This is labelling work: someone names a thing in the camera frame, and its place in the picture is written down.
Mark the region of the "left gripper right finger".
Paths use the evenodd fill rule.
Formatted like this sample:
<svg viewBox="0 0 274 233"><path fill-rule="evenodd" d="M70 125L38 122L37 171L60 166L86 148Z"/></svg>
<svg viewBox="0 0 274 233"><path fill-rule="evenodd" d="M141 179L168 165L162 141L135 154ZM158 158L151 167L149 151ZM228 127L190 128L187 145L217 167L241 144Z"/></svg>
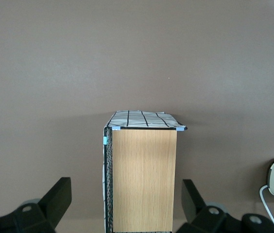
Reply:
<svg viewBox="0 0 274 233"><path fill-rule="evenodd" d="M244 214L240 220L221 208L207 205L190 179L182 181L181 201L186 222L178 233L274 233L274 224L259 214Z"/></svg>

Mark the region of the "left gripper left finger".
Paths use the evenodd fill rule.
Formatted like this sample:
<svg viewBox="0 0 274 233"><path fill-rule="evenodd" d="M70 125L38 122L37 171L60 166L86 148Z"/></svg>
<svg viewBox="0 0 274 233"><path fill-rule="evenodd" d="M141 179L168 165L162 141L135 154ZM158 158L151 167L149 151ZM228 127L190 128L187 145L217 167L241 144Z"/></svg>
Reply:
<svg viewBox="0 0 274 233"><path fill-rule="evenodd" d="M71 201L71 178L62 177L37 203L0 216L0 233L54 233Z"/></svg>

